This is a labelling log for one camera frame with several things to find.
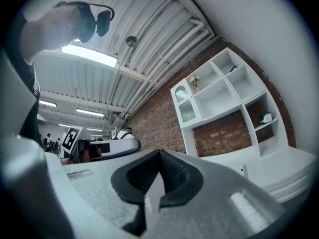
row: fluorescent light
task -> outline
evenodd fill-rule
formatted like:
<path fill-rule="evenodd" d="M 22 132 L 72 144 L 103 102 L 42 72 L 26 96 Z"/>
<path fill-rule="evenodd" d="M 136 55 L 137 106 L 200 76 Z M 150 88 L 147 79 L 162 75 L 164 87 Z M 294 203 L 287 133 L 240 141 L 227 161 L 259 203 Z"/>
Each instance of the fluorescent light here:
<path fill-rule="evenodd" d="M 102 129 L 87 128 L 87 130 L 103 132 L 103 130 L 102 130 Z"/>
<path fill-rule="evenodd" d="M 91 114 L 91 115 L 95 115 L 95 116 L 101 116 L 104 117 L 104 114 L 100 114 L 100 113 L 95 113 L 95 112 L 90 112 L 90 111 L 86 111 L 86 110 L 82 110 L 82 109 L 76 109 L 77 112 L 79 113 L 84 113 L 84 114 Z"/>
<path fill-rule="evenodd" d="M 51 103 L 51 102 L 47 102 L 47 101 L 43 101 L 43 100 L 40 100 L 40 104 L 56 107 L 55 103 Z"/>
<path fill-rule="evenodd" d="M 90 50 L 87 48 L 83 48 L 80 46 L 75 46 L 75 45 L 68 45 L 65 47 L 62 47 L 61 51 L 63 53 L 68 53 L 71 55 L 79 56 L 82 58 L 87 58 L 108 66 L 114 67 L 117 61 L 117 58 L 111 57 L 109 55 Z"/>
<path fill-rule="evenodd" d="M 69 126 L 69 125 L 63 125 L 63 124 L 59 124 L 59 125 L 61 125 L 61 126 L 66 126 L 66 127 L 71 127 L 71 126 Z"/>

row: metal beam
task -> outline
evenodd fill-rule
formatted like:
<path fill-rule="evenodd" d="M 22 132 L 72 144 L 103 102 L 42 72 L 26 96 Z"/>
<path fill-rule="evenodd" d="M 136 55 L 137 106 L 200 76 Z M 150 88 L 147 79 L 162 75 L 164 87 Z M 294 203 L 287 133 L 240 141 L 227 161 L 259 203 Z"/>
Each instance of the metal beam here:
<path fill-rule="evenodd" d="M 111 66 L 108 66 L 108 65 L 90 60 L 90 59 L 86 59 L 86 58 L 82 58 L 79 56 L 63 53 L 63 52 L 61 52 L 61 50 L 45 50 L 45 51 L 40 52 L 40 55 L 64 58 L 64 59 L 74 60 L 77 62 L 87 63 L 87 64 L 97 66 L 97 67 L 102 67 L 102 68 L 105 68 L 107 70 L 113 71 L 115 73 L 123 74 L 127 77 L 130 77 L 130 78 L 135 79 L 135 80 L 140 81 L 140 82 L 144 82 L 146 80 L 146 76 L 144 74 L 141 74 L 141 73 L 138 73 L 134 70 L 131 70 L 128 67 L 120 66 L 120 64 L 118 64 L 118 63 L 115 65 L 115 67 L 111 67 Z"/>
<path fill-rule="evenodd" d="M 56 94 L 56 93 L 51 93 L 51 92 L 43 91 L 43 90 L 41 90 L 41 97 L 42 98 L 50 98 L 53 100 L 57 100 L 57 101 L 61 101 L 61 102 L 69 103 L 69 104 L 85 105 L 85 106 L 90 106 L 90 107 L 94 107 L 94 108 L 115 111 L 115 112 L 123 112 L 125 110 L 125 108 L 119 107 L 119 106 L 113 106 L 113 105 L 88 101 L 88 100 L 84 100 L 84 99 L 73 98 L 73 97 L 60 95 L 60 94 Z"/>
<path fill-rule="evenodd" d="M 55 124 L 55 125 L 59 125 L 59 124 L 65 124 L 65 125 L 73 125 L 70 122 L 67 122 L 63 119 L 57 121 L 56 119 L 52 119 L 52 118 L 47 118 L 48 121 L 44 121 L 44 123 L 51 123 L 51 124 Z M 110 132 L 112 132 L 114 129 L 113 128 L 99 128 L 99 127 L 95 127 L 95 126 L 87 126 L 84 123 L 75 123 L 75 125 L 77 126 L 82 126 L 83 128 L 93 128 L 93 129 L 102 129 L 102 132 L 98 132 L 98 131 L 90 131 L 89 132 L 91 134 L 103 134 L 103 135 L 110 135 Z"/>
<path fill-rule="evenodd" d="M 56 112 L 56 111 L 52 111 L 50 109 L 45 109 L 45 108 L 41 108 L 41 107 L 39 107 L 39 112 L 45 113 L 45 114 L 50 114 L 52 116 L 58 116 L 58 117 L 69 119 L 69 120 L 83 120 L 83 121 L 92 122 L 92 123 L 103 123 L 104 122 L 104 119 L 98 119 L 98 118 L 95 119 L 95 118 L 89 118 L 89 117 L 79 116 L 79 115 L 75 115 L 75 114 L 66 114 L 66 113 Z"/>
<path fill-rule="evenodd" d="M 198 18 L 200 21 L 204 22 L 206 26 L 209 26 L 209 23 L 205 16 L 201 13 L 198 7 L 194 4 L 192 0 L 178 0 L 193 16 Z"/>

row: standing person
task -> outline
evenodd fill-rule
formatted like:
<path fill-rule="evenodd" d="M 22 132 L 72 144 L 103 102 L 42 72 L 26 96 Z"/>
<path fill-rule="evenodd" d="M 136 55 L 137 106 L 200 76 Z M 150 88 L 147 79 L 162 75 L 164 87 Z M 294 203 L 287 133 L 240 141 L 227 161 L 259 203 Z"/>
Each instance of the standing person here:
<path fill-rule="evenodd" d="M 111 140 L 122 140 L 122 139 L 134 139 L 133 130 L 130 127 L 126 127 L 124 130 L 116 133 Z"/>
<path fill-rule="evenodd" d="M 47 138 L 45 138 L 44 140 L 43 140 L 43 151 L 46 151 L 46 145 L 47 145 L 47 143 L 48 143 L 48 139 Z"/>
<path fill-rule="evenodd" d="M 35 56 L 43 50 L 54 50 L 72 42 L 87 42 L 95 32 L 96 25 L 99 36 L 104 36 L 108 29 L 108 22 L 114 17 L 114 11 L 108 6 L 109 11 L 95 18 L 90 5 L 85 2 L 60 2 L 36 21 L 27 22 L 21 12 L 13 19 L 4 41 L 5 52 L 16 72 L 36 97 L 36 102 L 30 110 L 20 135 L 35 140 L 42 146 L 36 115 L 39 108 L 40 85 L 36 80 L 33 65 Z"/>
<path fill-rule="evenodd" d="M 51 138 L 51 134 L 47 134 L 46 135 L 48 137 L 48 141 L 47 141 L 47 145 L 46 145 L 46 152 L 51 152 L 52 151 L 52 138 Z"/>
<path fill-rule="evenodd" d="M 60 154 L 61 154 L 60 138 L 58 138 L 58 140 L 56 141 L 55 146 L 56 146 L 56 153 L 55 154 L 57 154 L 60 157 Z"/>

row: white wall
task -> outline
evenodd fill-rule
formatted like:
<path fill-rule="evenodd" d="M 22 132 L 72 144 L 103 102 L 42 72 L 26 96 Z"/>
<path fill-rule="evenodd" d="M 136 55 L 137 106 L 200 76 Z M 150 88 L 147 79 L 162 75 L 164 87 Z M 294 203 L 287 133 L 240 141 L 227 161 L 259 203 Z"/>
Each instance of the white wall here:
<path fill-rule="evenodd" d="M 306 24 L 286 0 L 195 0 L 215 33 L 246 52 L 288 108 L 297 148 L 319 150 L 319 62 Z"/>
<path fill-rule="evenodd" d="M 60 126 L 60 125 L 55 125 L 55 124 L 50 124 L 50 123 L 45 123 L 45 125 L 38 123 L 39 126 L 39 132 L 42 136 L 41 140 L 46 138 L 46 135 L 48 133 L 51 134 L 52 141 L 57 141 L 58 138 L 60 138 L 60 141 L 63 140 L 63 133 L 67 132 L 69 130 L 68 127 Z"/>

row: white shelving unit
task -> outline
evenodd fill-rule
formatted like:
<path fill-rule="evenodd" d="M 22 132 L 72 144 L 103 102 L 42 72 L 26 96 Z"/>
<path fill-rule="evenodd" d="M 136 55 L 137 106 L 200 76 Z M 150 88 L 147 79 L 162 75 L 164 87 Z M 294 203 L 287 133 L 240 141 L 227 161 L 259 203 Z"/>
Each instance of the white shelving unit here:
<path fill-rule="evenodd" d="M 198 93 L 189 82 L 191 77 L 196 76 L 200 77 Z M 197 157 L 193 128 L 240 110 L 252 146 L 205 159 L 236 171 L 238 167 L 245 167 L 246 177 L 267 190 L 279 202 L 287 201 L 308 188 L 315 156 L 288 146 L 284 122 L 276 102 L 255 71 L 235 52 L 225 48 L 170 91 L 188 155 Z M 255 127 L 247 108 L 256 102 L 261 104 L 265 112 L 272 114 L 273 120 Z M 260 142 L 257 133 L 266 127 L 272 128 L 274 136 Z M 274 173 L 272 162 L 274 167 L 282 166 L 284 171 Z M 287 163 L 294 170 L 287 168 Z M 299 176 L 301 171 L 307 171 L 307 183 L 305 177 Z"/>

